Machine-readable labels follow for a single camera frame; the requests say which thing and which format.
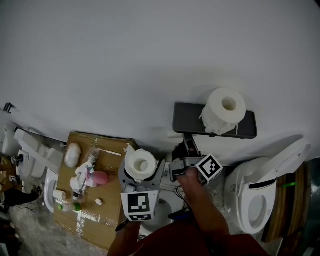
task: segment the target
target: small white bottle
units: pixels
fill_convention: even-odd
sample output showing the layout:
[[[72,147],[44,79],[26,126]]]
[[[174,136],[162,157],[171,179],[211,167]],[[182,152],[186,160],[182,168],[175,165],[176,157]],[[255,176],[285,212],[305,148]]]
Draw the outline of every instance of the small white bottle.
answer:
[[[78,202],[59,204],[58,208],[63,212],[81,211],[81,205]]]

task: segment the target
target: white wall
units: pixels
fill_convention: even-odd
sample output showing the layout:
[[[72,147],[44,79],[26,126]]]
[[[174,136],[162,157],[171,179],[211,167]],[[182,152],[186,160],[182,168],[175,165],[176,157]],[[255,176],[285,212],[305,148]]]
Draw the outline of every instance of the white wall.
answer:
[[[24,126],[134,138],[169,151],[174,102],[231,87],[256,114],[253,140],[197,136],[222,161],[320,145],[320,8],[313,0],[5,0],[0,102]]]

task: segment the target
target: pink object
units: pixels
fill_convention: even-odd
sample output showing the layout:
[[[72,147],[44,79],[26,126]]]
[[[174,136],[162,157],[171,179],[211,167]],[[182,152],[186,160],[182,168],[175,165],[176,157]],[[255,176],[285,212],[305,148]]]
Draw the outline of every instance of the pink object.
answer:
[[[100,185],[104,185],[109,182],[108,174],[103,171],[95,171],[91,174],[91,179],[93,180],[93,182]]]

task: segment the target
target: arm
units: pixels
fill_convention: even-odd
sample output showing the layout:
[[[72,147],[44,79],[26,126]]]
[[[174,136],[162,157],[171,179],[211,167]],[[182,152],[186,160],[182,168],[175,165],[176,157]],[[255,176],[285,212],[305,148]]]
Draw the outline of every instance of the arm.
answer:
[[[184,175],[177,176],[177,180],[183,188],[197,224],[207,238],[216,244],[220,238],[229,235],[225,218],[198,180],[198,170],[188,168]]]
[[[129,222],[116,234],[108,256],[129,256],[137,250],[137,240],[140,230],[140,221]]]

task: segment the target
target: cardboard surface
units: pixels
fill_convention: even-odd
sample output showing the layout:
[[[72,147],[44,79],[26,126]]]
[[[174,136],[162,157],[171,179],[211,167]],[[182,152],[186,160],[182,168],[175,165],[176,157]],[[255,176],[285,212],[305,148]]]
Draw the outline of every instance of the cardboard surface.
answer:
[[[58,209],[58,203],[54,206],[54,220],[67,230],[82,237],[88,242],[109,250],[116,237],[116,227],[124,220],[121,202],[121,184],[118,179],[118,169],[125,157],[124,149],[127,144],[137,149],[132,139],[115,139],[87,133],[72,132],[69,135],[67,147],[71,143],[77,143],[81,147],[81,156],[75,168],[63,163],[60,168],[57,190],[66,192],[66,200],[72,202],[71,177],[75,177],[76,169],[81,165],[88,150],[97,148],[120,153],[121,156],[100,151],[95,164],[95,171],[109,173],[109,183],[98,187],[86,187],[81,204],[81,211],[63,212]],[[97,205],[96,199],[100,198],[103,205]]]

